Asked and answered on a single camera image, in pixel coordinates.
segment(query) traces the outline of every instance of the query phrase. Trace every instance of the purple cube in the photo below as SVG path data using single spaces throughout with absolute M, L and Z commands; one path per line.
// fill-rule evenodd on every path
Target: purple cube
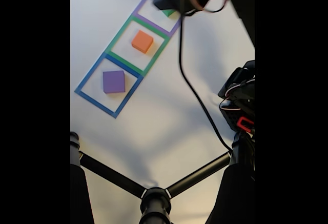
M 105 93 L 125 92 L 124 71 L 109 71 L 102 73 Z

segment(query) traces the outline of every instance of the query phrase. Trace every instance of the orange cube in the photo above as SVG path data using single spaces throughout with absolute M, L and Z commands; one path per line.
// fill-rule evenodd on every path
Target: orange cube
M 138 49 L 142 53 L 146 53 L 150 46 L 152 45 L 154 41 L 154 38 L 152 36 L 149 36 L 148 34 L 142 32 L 139 30 L 137 35 L 132 40 L 132 46 L 135 49 Z

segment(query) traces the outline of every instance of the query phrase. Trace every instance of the purple square outline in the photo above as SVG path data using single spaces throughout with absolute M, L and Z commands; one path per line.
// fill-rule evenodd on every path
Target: purple square outline
M 161 28 L 159 25 L 151 22 L 150 20 L 148 20 L 147 18 L 143 17 L 142 15 L 139 15 L 138 12 L 139 10 L 142 8 L 142 6 L 145 4 L 146 0 L 141 0 L 141 2 L 138 4 L 138 6 L 134 9 L 134 11 L 132 12 L 132 15 L 138 17 L 140 20 L 143 20 L 144 22 L 146 22 L 147 24 L 151 25 L 152 27 L 156 28 L 158 31 L 162 32 L 163 34 L 167 35 L 168 37 L 172 37 L 173 34 L 175 33 L 175 31 L 178 29 L 179 25 L 180 25 L 180 20 L 181 17 L 179 18 L 179 20 L 176 22 L 176 24 L 174 25 L 174 27 L 172 28 L 171 32 L 168 32 L 167 30 L 165 30 L 164 28 Z

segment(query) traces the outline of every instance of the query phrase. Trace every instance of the blue square outline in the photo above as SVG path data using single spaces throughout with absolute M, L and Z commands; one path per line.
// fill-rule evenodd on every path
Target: blue square outline
M 122 103 L 118 106 L 118 108 L 117 108 L 117 110 L 115 112 L 112 111 L 112 110 L 110 110 L 110 109 L 108 109 L 107 107 L 105 107 L 104 105 L 102 105 L 101 103 L 99 103 L 98 101 L 96 101 L 95 99 L 93 99 L 92 97 L 90 97 L 89 95 L 85 94 L 82 91 L 83 86 L 87 83 L 87 81 L 89 80 L 89 78 L 91 77 L 91 75 L 94 73 L 94 71 L 97 69 L 97 67 L 100 65 L 100 63 L 102 62 L 102 60 L 104 58 L 107 59 L 107 60 L 109 60 L 109 61 L 111 61 L 112 63 L 118 65 L 119 67 L 121 67 L 122 69 L 126 70 L 128 73 L 132 74 L 133 76 L 135 76 L 137 78 L 137 81 L 134 83 L 134 85 L 132 86 L 132 88 L 130 89 L 130 91 L 128 92 L 128 94 L 125 96 L 125 98 L 123 99 Z M 123 63 L 121 63 L 120 61 L 118 61 L 113 56 L 108 55 L 107 53 L 103 52 L 100 55 L 100 57 L 98 58 L 98 60 L 95 62 L 95 64 L 92 66 L 92 68 L 89 70 L 89 72 L 86 74 L 86 76 L 83 78 L 83 80 L 80 82 L 80 84 L 77 86 L 77 88 L 74 90 L 74 92 L 76 94 L 78 94 L 79 96 L 83 97 L 85 100 L 87 100 L 90 103 L 92 103 L 94 106 L 97 106 L 98 108 L 100 108 L 101 110 L 105 111 L 107 114 L 113 116 L 116 119 L 116 117 L 122 111 L 123 107 L 129 101 L 130 97 L 132 96 L 132 94 L 134 93 L 134 91 L 137 89 L 137 87 L 140 85 L 140 83 L 141 83 L 141 81 L 143 79 L 144 79 L 144 77 L 141 74 L 138 74 L 136 71 L 134 71 L 133 69 L 131 69 L 128 66 L 124 65 Z

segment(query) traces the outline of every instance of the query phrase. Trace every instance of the black tripod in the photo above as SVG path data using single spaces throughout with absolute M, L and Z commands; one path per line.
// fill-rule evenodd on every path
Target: black tripod
M 71 132 L 70 136 L 71 224 L 94 223 L 87 181 L 81 166 L 140 198 L 142 216 L 139 224 L 171 224 L 170 200 L 229 165 L 224 172 L 215 207 L 206 224 L 254 222 L 255 176 L 252 149 L 248 146 L 249 135 L 246 133 L 236 134 L 232 156 L 228 152 L 219 156 L 167 189 L 144 188 L 79 151 L 78 135 Z

